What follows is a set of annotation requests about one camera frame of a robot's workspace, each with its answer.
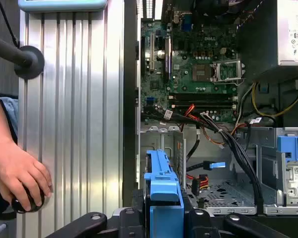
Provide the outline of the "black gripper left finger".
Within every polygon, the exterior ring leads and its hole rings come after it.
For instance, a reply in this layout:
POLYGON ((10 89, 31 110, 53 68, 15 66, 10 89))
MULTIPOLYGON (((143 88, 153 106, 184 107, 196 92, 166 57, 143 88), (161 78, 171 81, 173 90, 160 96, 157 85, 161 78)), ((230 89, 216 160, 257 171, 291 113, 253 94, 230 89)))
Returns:
POLYGON ((111 218, 90 212, 48 235, 49 238, 144 238, 144 191, 135 189, 132 206, 119 208, 111 218))

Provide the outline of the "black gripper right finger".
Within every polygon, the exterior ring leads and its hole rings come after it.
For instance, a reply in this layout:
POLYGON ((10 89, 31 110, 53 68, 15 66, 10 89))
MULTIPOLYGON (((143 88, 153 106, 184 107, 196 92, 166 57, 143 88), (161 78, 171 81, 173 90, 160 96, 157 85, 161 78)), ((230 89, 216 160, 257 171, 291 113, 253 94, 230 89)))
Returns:
POLYGON ((285 235, 262 223, 238 213, 225 215, 216 226, 210 214, 194 208, 187 195, 184 202, 185 238, 283 238, 285 235))

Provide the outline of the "person's bare hand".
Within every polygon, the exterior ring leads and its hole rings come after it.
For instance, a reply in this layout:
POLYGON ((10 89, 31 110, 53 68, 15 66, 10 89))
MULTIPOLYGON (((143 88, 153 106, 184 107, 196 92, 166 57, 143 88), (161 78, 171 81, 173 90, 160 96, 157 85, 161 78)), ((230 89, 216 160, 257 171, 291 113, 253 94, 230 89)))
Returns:
POLYGON ((41 191, 50 197, 52 179, 47 168, 12 140, 0 141, 0 194, 9 203, 16 198, 29 211, 30 192, 34 203, 42 205, 41 191))

